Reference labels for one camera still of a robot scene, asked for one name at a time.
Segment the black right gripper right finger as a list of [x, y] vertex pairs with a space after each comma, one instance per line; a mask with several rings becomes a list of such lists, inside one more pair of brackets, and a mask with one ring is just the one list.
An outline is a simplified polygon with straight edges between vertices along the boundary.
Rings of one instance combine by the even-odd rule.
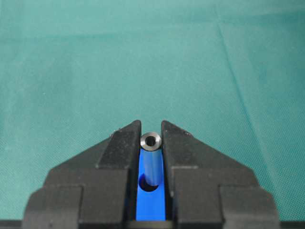
[[161, 131], [176, 228], [280, 228], [274, 198], [252, 169], [168, 121]]

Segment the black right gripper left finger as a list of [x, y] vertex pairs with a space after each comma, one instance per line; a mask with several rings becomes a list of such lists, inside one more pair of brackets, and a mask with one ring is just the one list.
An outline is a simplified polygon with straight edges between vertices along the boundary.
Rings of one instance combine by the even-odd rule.
[[136, 217], [141, 122], [52, 168], [24, 211], [24, 229], [122, 229]]

